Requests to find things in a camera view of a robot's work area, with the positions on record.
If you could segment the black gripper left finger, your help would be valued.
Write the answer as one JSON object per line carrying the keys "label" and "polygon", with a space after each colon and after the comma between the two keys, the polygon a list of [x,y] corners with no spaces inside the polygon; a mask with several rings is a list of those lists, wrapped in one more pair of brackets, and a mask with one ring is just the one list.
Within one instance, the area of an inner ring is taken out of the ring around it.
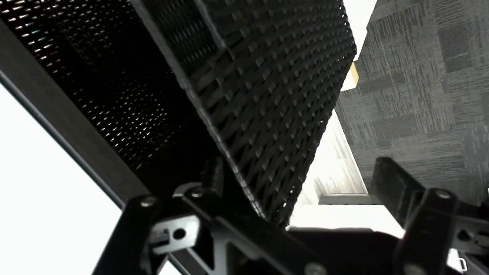
{"label": "black gripper left finger", "polygon": [[129,200],[93,275],[159,275],[168,263],[185,275],[327,275],[320,255],[284,229],[200,187]]}

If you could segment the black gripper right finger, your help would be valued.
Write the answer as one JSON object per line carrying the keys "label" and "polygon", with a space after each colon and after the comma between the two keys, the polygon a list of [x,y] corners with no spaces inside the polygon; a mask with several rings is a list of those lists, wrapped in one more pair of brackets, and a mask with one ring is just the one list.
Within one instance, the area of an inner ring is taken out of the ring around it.
{"label": "black gripper right finger", "polygon": [[391,158],[378,158],[373,194],[405,234],[394,249],[394,275],[489,275],[489,205],[428,188]]}

